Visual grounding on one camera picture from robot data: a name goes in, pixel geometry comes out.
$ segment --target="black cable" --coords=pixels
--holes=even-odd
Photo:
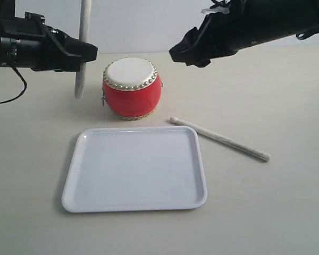
[[[0,104],[6,104],[6,103],[12,102],[12,101],[14,101],[14,100],[17,100],[19,97],[21,97],[21,96],[25,93],[25,91],[26,91],[26,89],[27,89],[27,82],[26,82],[26,80],[22,77],[22,75],[20,74],[20,72],[18,71],[18,69],[16,69],[15,65],[13,64],[13,62],[12,62],[12,63],[9,63],[9,66],[13,69],[13,71],[14,71],[14,72],[19,76],[19,78],[22,80],[24,87],[23,87],[23,90],[20,92],[19,95],[17,95],[16,97],[14,97],[14,98],[12,98],[12,99],[9,99],[9,100],[6,100],[6,101],[2,101],[2,102],[0,102]]]

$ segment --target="tray rim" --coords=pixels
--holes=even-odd
[[[194,141],[195,141],[195,146],[196,146],[196,151],[197,151],[197,158],[198,158],[198,165],[199,165],[199,175],[201,177],[202,181],[202,188],[203,188],[203,197],[201,200],[199,200],[197,203],[193,203],[190,206],[136,206],[136,207],[119,207],[119,206],[109,206],[106,207],[106,209],[99,209],[99,210],[78,210],[76,208],[73,208],[70,203],[67,201],[67,190],[70,185],[70,176],[72,174],[72,167],[74,164],[74,158],[75,155],[78,154],[78,150],[80,149],[83,136],[87,133],[90,133],[92,131],[102,131],[104,133],[113,133],[113,132],[126,132],[126,131],[155,131],[155,130],[188,130],[194,135]],[[107,213],[107,212],[118,212],[118,211],[160,211],[160,210],[189,210],[189,209],[196,209],[198,207],[201,207],[204,205],[208,197],[208,191],[207,191],[207,185],[206,185],[206,178],[205,178],[205,173],[204,173],[204,167],[203,167],[203,162],[202,162],[202,156],[200,152],[200,146],[199,146],[199,141],[198,141],[198,135],[197,132],[189,127],[189,126],[184,126],[184,125],[177,125],[177,126],[139,126],[139,127],[99,127],[99,128],[93,128],[93,129],[87,129],[83,132],[81,132],[78,135],[75,148],[73,151],[71,163],[69,166],[68,174],[66,177],[62,197],[61,197],[61,203],[64,209],[70,213]]]

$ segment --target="drum rim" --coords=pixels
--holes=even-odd
[[[109,79],[109,77],[107,77],[106,73],[107,73],[107,69],[115,62],[120,61],[122,59],[125,58],[120,58],[116,61],[113,61],[112,63],[110,63],[103,71],[103,82],[106,83],[106,85],[108,85],[110,88],[115,89],[115,90],[122,90],[122,91],[137,91],[137,90],[141,90],[141,89],[145,89],[147,87],[149,87],[151,84],[153,84],[157,77],[158,77],[158,72],[157,72],[157,67],[154,66],[154,64],[145,59],[145,58],[139,58],[142,60],[146,60],[147,62],[149,62],[149,64],[151,64],[151,66],[153,67],[153,73],[149,75],[148,79],[144,80],[143,83],[139,84],[139,85],[135,85],[135,86],[124,86],[123,84],[117,84],[114,83],[113,81],[111,81]]]

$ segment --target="white drumstick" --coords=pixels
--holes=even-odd
[[[192,124],[192,123],[189,123],[187,121],[183,121],[183,120],[180,120],[176,117],[171,117],[170,118],[170,121],[176,125],[183,125],[183,126],[188,126],[188,127],[191,127],[193,128],[197,133],[199,134],[202,134],[206,137],[209,137],[211,139],[214,139],[218,142],[221,142],[225,145],[228,145],[230,147],[233,147],[235,149],[238,149],[238,150],[241,150],[247,154],[250,154],[254,157],[257,157],[265,162],[268,162],[270,161],[271,159],[271,155],[267,154],[267,153],[264,153],[264,152],[261,152],[261,151],[257,151],[257,150],[254,150],[254,149],[251,149],[247,146],[244,146],[236,141],[233,141],[232,139],[230,138],[227,138],[227,137],[224,137],[223,135],[220,135],[220,134],[217,134],[215,132],[212,132],[208,129],[205,129],[203,127],[200,127],[200,126],[197,126],[195,124]]]
[[[87,42],[91,14],[91,0],[81,0],[79,40]],[[86,63],[81,64],[80,71],[75,74],[74,95],[82,98],[84,92]]]

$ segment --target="table surface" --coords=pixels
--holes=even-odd
[[[102,107],[104,67],[153,61],[158,109],[126,122]],[[319,255],[319,46],[253,47],[198,69],[168,53],[101,55],[84,97],[74,74],[21,70],[0,105],[0,254]],[[21,81],[0,69],[0,99]],[[206,203],[189,211],[67,213],[61,195],[76,138],[91,128],[164,126],[177,116],[272,155],[262,163],[199,137]]]

